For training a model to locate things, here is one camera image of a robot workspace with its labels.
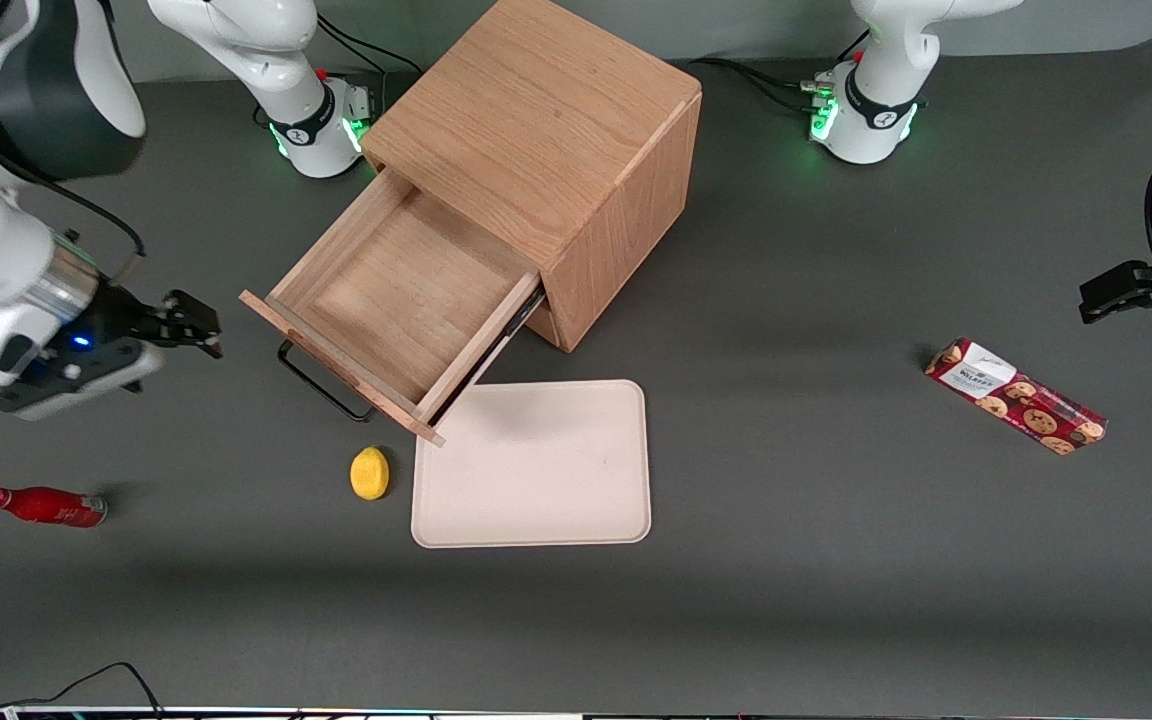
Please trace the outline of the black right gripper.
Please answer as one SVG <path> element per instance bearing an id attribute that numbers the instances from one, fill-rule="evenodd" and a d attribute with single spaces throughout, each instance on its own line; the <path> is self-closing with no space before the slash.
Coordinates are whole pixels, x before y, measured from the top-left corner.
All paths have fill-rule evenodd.
<path id="1" fill-rule="evenodd" d="M 194 347 L 223 359 L 217 311 L 183 290 L 168 291 L 168 320 L 122 287 L 100 285 L 90 305 L 31 363 L 32 382 L 141 382 L 164 365 L 157 347 Z M 145 333 L 151 332 L 151 343 Z"/>

